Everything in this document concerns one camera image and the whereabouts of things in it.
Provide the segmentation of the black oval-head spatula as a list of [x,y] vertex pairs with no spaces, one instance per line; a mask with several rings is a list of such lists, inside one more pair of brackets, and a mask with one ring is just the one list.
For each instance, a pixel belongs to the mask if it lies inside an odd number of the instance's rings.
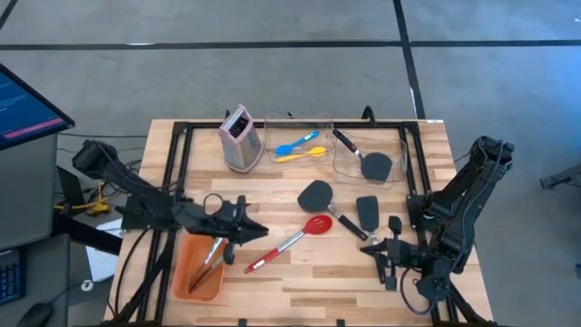
[[332,134],[341,141],[360,161],[360,170],[366,180],[377,183],[385,183],[389,177],[392,167],[392,160],[382,153],[363,154],[344,133],[338,129],[333,129]]

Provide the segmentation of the black rectangular-head spatula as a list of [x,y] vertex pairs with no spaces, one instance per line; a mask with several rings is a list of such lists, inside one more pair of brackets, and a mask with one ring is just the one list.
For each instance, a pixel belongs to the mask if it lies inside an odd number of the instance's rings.
[[[379,229],[379,201],[374,195],[362,196],[356,200],[356,207],[361,228],[369,234],[372,245],[379,243],[376,231]],[[386,282],[385,261],[381,253],[373,253],[379,282]]]

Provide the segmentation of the white paper sheet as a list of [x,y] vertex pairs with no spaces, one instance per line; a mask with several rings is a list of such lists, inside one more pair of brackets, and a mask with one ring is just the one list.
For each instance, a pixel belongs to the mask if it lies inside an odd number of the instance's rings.
[[[108,223],[102,223],[97,225],[96,229],[117,237],[123,237],[122,221],[123,219],[119,218]],[[85,250],[94,282],[100,282],[114,276],[118,261],[117,254],[106,253],[90,246],[86,246]]]

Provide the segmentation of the black metal table frame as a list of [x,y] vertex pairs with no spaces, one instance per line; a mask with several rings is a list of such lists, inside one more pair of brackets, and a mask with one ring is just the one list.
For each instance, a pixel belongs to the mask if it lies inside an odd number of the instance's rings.
[[[157,119],[123,210],[124,302],[98,327],[497,327],[452,226],[492,184],[488,139],[462,172],[425,120]],[[458,203],[448,213],[446,192]]]

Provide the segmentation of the black desk leg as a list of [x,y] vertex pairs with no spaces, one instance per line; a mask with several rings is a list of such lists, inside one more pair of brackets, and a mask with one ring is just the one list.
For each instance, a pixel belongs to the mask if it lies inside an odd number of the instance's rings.
[[54,213],[51,235],[58,234],[67,234],[76,243],[113,255],[120,253],[123,242],[123,239],[118,236],[77,222],[65,215]]

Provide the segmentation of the blue silicone spoon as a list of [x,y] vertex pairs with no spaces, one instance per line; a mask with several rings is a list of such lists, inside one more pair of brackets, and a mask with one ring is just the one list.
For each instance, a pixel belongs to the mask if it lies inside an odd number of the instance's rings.
[[319,131],[314,131],[310,134],[307,134],[305,136],[303,136],[301,139],[299,139],[298,141],[292,143],[292,144],[283,144],[278,146],[275,149],[275,153],[277,156],[285,156],[285,155],[289,155],[292,153],[292,151],[298,147],[301,144],[304,144],[306,142],[308,142],[309,140],[318,137],[320,134]]

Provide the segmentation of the pink-topped metal box grater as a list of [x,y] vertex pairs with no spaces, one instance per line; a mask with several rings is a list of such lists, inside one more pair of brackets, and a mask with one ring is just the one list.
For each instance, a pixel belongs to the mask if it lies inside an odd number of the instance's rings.
[[264,144],[247,108],[239,104],[219,127],[223,157],[233,171],[247,173],[261,158]]

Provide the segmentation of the black round-head spatula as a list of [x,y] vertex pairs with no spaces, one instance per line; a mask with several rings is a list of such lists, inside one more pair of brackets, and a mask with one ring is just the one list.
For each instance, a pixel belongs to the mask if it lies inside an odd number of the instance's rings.
[[308,213],[328,211],[350,232],[362,241],[367,241],[369,237],[337,209],[332,199],[333,191],[331,186],[322,180],[314,180],[301,192],[297,201],[300,208]]

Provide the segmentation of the black stand foot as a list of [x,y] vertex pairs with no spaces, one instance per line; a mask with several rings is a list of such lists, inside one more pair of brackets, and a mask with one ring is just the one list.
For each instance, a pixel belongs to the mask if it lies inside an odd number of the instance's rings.
[[540,183],[543,189],[554,189],[561,184],[581,188],[581,163],[543,177]]

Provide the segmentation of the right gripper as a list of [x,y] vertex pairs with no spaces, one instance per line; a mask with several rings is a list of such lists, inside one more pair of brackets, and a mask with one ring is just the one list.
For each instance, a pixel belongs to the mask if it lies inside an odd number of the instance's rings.
[[399,240],[402,232],[402,221],[398,216],[390,216],[389,229],[392,232],[391,238],[363,246],[360,250],[379,263],[389,264],[390,275],[386,279],[386,289],[396,290],[398,288],[396,267],[419,268],[428,259],[428,252],[425,248]]

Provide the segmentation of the red slotted spoon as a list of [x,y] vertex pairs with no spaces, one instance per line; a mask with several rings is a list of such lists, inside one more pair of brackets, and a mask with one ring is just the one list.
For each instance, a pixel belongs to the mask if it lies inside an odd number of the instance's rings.
[[287,250],[290,246],[292,246],[306,234],[314,235],[323,234],[326,233],[331,226],[332,220],[328,215],[321,214],[311,217],[299,232],[292,235],[291,238],[286,240],[284,243],[280,244],[278,247],[272,249],[267,254],[263,255],[256,262],[250,264],[244,270],[244,273],[248,274],[260,269],[265,263],[268,263],[275,259],[276,257],[278,257],[281,253]]

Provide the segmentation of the clear plastic container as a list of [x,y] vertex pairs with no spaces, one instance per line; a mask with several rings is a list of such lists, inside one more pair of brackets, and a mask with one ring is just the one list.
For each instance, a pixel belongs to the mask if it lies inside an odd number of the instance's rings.
[[268,114],[264,118],[263,141],[268,158],[273,162],[277,157],[275,149],[283,144],[292,144],[303,136],[314,131],[319,131],[318,137],[296,147],[291,154],[301,154],[308,152],[316,146],[324,147],[327,152],[321,158],[303,157],[297,160],[276,164],[298,164],[317,163],[325,161],[334,148],[332,130],[334,122],[327,113],[315,114],[310,117],[294,117],[291,115],[282,116],[279,114]]
[[375,138],[363,133],[342,131],[363,154],[382,153],[392,160],[389,177],[385,183],[366,180],[360,170],[359,158],[353,154],[341,141],[336,141],[333,158],[334,177],[340,183],[352,183],[376,188],[390,188],[396,183],[407,179],[408,147],[397,136],[395,138]]

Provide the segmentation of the computer monitor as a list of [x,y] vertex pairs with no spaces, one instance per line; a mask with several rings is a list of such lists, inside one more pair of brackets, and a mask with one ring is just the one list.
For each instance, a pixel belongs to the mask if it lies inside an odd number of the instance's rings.
[[75,127],[75,121],[0,64],[0,151]]

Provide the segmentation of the orange plastic tray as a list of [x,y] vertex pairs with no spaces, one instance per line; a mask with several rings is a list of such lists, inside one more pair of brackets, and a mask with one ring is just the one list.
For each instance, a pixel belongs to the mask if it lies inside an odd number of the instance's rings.
[[[218,265],[201,285],[189,292],[194,280],[208,268],[203,261],[214,243],[211,236],[185,233],[178,248],[178,259],[172,278],[173,295],[185,302],[212,302],[222,290],[225,263]],[[226,242],[217,251],[222,256]]]

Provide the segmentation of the black computer mouse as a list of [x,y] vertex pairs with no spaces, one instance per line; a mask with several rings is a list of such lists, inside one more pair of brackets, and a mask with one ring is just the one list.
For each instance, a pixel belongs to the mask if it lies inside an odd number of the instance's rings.
[[53,315],[53,306],[49,302],[38,302],[28,309],[16,327],[45,327]]

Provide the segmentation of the black keyboard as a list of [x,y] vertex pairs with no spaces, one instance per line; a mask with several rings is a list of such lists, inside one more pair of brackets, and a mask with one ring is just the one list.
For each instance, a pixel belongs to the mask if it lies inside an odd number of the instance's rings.
[[25,296],[25,257],[18,249],[0,252],[0,306]]

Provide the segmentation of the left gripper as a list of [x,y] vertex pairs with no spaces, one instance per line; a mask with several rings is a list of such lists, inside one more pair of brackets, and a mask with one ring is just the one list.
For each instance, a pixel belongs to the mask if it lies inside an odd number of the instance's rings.
[[246,216],[246,197],[240,195],[236,203],[222,201],[215,213],[206,213],[205,206],[195,203],[179,205],[179,224],[190,234],[224,238],[238,245],[268,235],[269,229]]

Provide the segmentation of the yellow silicone spoon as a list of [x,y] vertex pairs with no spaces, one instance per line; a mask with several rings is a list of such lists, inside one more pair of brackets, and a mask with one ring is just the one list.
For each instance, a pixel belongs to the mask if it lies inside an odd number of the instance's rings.
[[281,156],[281,157],[277,157],[275,159],[276,163],[285,163],[288,161],[292,161],[292,160],[297,160],[303,157],[314,157],[314,158],[321,158],[325,155],[325,153],[327,152],[327,150],[322,147],[322,146],[316,146],[311,148],[308,152],[306,153],[301,153],[301,154],[289,154],[289,155],[285,155],[285,156]]

